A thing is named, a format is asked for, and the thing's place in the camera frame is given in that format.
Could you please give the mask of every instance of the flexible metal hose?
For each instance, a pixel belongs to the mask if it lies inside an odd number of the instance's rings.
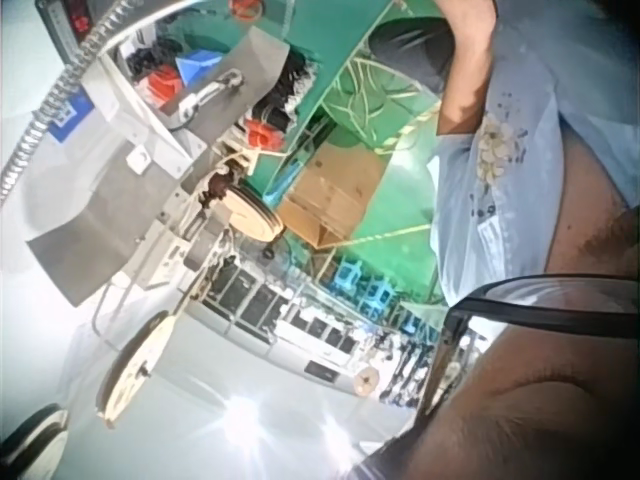
[[[7,160],[0,176],[0,208],[15,188],[18,180],[29,167],[33,154],[38,149],[51,122],[65,108],[69,97],[75,93],[82,76],[95,62],[107,42],[134,8],[144,3],[144,0],[116,0],[113,6],[104,14],[97,25],[78,47],[69,64],[56,80],[42,104],[33,114],[27,129],[22,134],[18,145]]]

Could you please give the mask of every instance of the light blue shirt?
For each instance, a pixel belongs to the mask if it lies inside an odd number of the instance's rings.
[[[449,305],[544,272],[563,189],[565,121],[638,204],[638,47],[581,0],[499,0],[482,126],[440,139],[431,246]]]

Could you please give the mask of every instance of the red display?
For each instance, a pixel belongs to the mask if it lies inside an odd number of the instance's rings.
[[[86,0],[64,0],[64,5],[76,39],[81,42],[93,27],[87,2]]]

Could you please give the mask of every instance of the cardboard box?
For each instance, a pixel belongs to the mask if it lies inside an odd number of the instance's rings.
[[[363,145],[323,144],[278,207],[289,230],[315,248],[347,240],[358,227],[386,164]]]

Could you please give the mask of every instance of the blue label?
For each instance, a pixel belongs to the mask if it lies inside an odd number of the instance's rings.
[[[49,133],[60,143],[64,142],[93,109],[93,103],[81,88],[71,96],[62,112],[51,122]]]

